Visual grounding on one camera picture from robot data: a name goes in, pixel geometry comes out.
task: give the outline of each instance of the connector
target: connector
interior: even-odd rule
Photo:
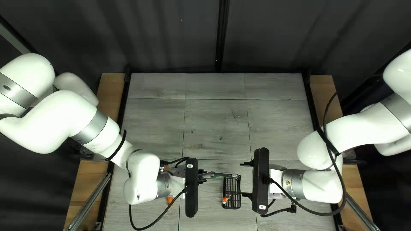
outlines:
[[[289,213],[297,213],[297,206],[291,204],[291,207],[287,208],[286,211],[289,212]]]

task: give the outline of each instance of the gray wood-grain tile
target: gray wood-grain tile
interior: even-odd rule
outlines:
[[[243,74],[187,74],[186,99],[245,99]]]
[[[184,99],[183,73],[133,73],[128,98]]]
[[[159,158],[181,158],[185,99],[128,99],[127,140]]]
[[[123,186],[128,178],[128,172],[118,166],[114,167],[110,186],[109,201],[104,220],[104,231],[131,231],[134,230],[129,220],[129,204],[124,199]],[[167,199],[160,198],[143,204],[132,206],[134,225],[138,228],[153,222],[167,207]],[[177,231],[180,200],[177,199],[168,212],[149,230]]]
[[[245,100],[187,99],[183,155],[197,159],[249,159]]]
[[[247,100],[251,151],[266,147],[270,159],[297,160],[299,142],[313,132],[306,100]]]
[[[309,169],[298,160],[271,160],[270,164],[278,164],[288,169]],[[301,200],[300,203],[307,208],[328,213],[331,212],[330,204]],[[289,199],[278,199],[270,207],[269,213],[278,209],[290,207]],[[322,217],[306,212],[297,207],[297,213],[282,212],[270,217],[257,215],[257,226],[259,231],[331,231],[335,230],[332,216]]]
[[[244,74],[247,99],[307,99],[300,73]]]
[[[252,191],[252,168],[240,166],[248,160],[199,160],[200,169],[206,171],[238,173],[241,175],[241,191]],[[199,185],[198,212],[193,218],[185,215],[185,200],[181,200],[180,231],[225,230],[257,231],[256,213],[251,209],[251,200],[241,198],[241,208],[222,208],[223,179],[207,180]]]

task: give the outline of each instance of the orange clip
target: orange clip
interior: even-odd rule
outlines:
[[[174,197],[168,196],[167,197],[167,204],[170,204],[173,199],[174,199]]]
[[[223,197],[223,204],[227,203],[227,200],[230,198],[230,196],[225,196]]]

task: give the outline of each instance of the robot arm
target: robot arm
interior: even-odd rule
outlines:
[[[0,132],[14,142],[42,154],[55,151],[68,137],[104,157],[118,148],[122,140],[118,125],[96,108],[96,96],[78,76],[64,73],[54,80],[50,62],[37,54],[19,56],[0,73]],[[53,83],[61,90],[50,94],[47,90]],[[131,173],[124,187],[130,204],[158,196],[159,158],[134,150],[124,141],[111,159]]]
[[[384,70],[384,81],[396,92],[358,114],[344,116],[327,124],[328,140],[338,152],[364,144],[374,144],[383,155],[395,155],[411,149],[411,50],[394,59]],[[337,203],[342,188],[335,169],[321,171],[332,162],[327,147],[317,131],[305,137],[297,147],[297,156],[314,170],[285,170],[271,175],[295,197]],[[342,171],[342,157],[336,164]],[[270,185],[271,193],[281,193]]]

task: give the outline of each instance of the small basket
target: small basket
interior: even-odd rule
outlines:
[[[223,180],[223,198],[230,196],[227,202],[223,204],[223,208],[226,209],[239,209],[241,206],[241,193],[240,193],[240,181],[241,176],[237,178],[224,177]]]

